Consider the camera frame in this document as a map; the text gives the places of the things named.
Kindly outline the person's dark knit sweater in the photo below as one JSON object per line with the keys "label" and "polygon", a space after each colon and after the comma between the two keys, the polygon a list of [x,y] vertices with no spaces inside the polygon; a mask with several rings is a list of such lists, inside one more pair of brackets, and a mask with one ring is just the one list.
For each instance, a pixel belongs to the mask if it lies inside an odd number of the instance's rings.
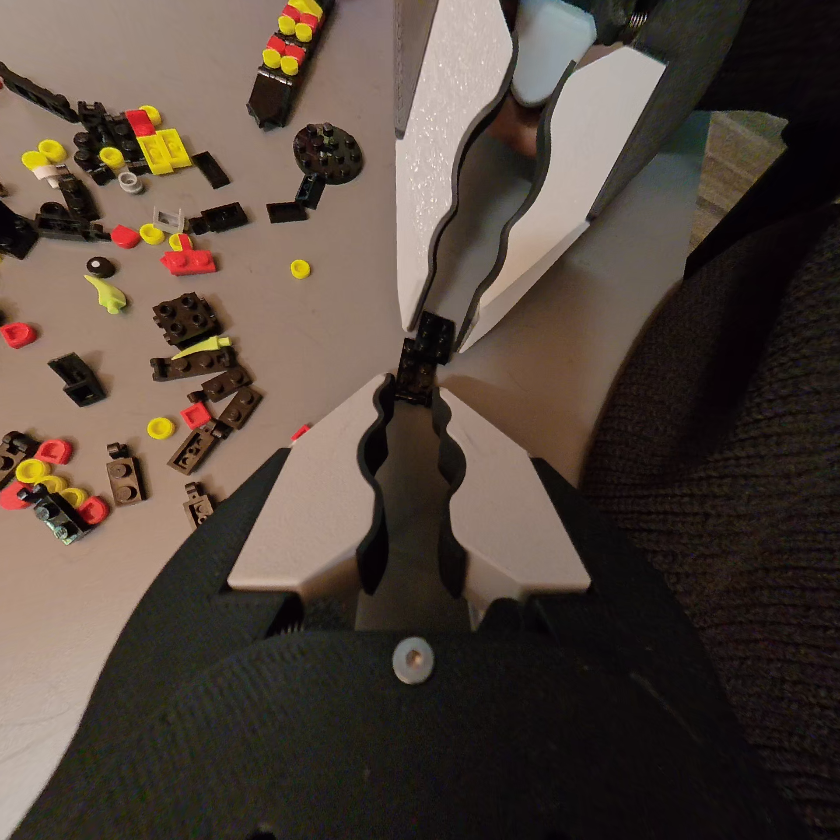
{"label": "person's dark knit sweater", "polygon": [[838,838],[838,205],[686,277],[618,375],[581,488],[665,577],[810,838]]}

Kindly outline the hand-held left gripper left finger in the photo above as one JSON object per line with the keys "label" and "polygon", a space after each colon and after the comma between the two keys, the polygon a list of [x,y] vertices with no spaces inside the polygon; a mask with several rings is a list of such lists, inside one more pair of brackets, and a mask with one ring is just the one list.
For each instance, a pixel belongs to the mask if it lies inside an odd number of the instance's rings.
{"label": "hand-held left gripper left finger", "polygon": [[280,595],[264,634],[298,630],[309,607],[356,603],[377,592],[389,560],[377,471],[388,457],[386,427],[395,377],[376,374],[280,451],[282,463],[258,507],[235,520],[227,588]]}

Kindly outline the red yellow black lego snake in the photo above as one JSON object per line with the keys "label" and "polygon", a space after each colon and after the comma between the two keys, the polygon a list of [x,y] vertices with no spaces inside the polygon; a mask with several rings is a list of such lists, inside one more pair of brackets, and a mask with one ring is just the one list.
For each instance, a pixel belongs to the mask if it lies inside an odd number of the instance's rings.
{"label": "red yellow black lego snake", "polygon": [[251,89],[247,111],[261,130],[287,125],[316,54],[334,1],[289,1],[267,39]]}

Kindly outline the person's right hand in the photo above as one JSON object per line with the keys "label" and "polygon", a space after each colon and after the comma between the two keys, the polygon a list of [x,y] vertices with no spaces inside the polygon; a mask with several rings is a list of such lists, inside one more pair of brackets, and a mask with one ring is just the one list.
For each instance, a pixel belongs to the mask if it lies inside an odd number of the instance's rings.
{"label": "person's right hand", "polygon": [[533,159],[538,152],[538,129],[542,113],[542,108],[526,108],[508,95],[487,132],[514,152]]}

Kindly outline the dark brown lego plate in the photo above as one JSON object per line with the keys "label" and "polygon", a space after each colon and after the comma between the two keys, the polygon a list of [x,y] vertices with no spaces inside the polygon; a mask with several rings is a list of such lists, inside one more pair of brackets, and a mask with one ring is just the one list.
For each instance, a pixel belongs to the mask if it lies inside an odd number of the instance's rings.
{"label": "dark brown lego plate", "polygon": [[435,352],[417,339],[404,339],[395,376],[395,399],[413,405],[430,406],[437,366]]}

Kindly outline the black round lego plate assembly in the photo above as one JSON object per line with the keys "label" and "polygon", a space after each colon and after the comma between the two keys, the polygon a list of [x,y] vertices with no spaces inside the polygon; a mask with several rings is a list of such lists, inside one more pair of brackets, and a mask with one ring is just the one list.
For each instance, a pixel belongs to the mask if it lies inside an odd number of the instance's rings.
{"label": "black round lego plate assembly", "polygon": [[306,221],[327,186],[346,185],[363,170],[364,155],[353,135],[330,122],[310,123],[292,144],[302,180],[293,200],[266,205],[272,224]]}

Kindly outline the person's right forearm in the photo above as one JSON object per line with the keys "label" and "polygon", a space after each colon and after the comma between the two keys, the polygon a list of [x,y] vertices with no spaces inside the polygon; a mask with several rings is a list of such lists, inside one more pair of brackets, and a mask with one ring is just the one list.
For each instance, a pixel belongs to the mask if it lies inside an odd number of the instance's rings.
{"label": "person's right forearm", "polygon": [[839,189],[839,2],[750,2],[697,109],[784,119],[784,151],[694,249],[689,277],[744,237],[833,205]]}

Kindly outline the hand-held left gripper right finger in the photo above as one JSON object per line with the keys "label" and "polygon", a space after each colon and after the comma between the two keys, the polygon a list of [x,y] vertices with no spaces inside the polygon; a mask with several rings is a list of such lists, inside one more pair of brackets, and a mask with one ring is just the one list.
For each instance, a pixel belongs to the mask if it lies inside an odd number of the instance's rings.
{"label": "hand-held left gripper right finger", "polygon": [[527,450],[446,388],[432,415],[448,484],[438,570],[472,629],[498,600],[585,592],[591,576]]}

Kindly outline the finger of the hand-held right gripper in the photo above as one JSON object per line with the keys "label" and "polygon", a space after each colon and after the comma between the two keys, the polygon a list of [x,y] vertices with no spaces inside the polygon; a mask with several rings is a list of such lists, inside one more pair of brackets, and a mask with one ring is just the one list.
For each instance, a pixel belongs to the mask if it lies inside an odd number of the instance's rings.
{"label": "finger of the hand-held right gripper", "polygon": [[457,208],[459,168],[504,99],[517,49],[498,1],[398,2],[395,31],[396,288],[411,331]]}
{"label": "finger of the hand-held right gripper", "polygon": [[656,114],[675,56],[625,45],[588,63],[571,62],[552,91],[538,130],[534,179],[503,225],[498,252],[480,282],[457,339],[466,352],[504,319],[589,227],[602,190],[645,114]]}

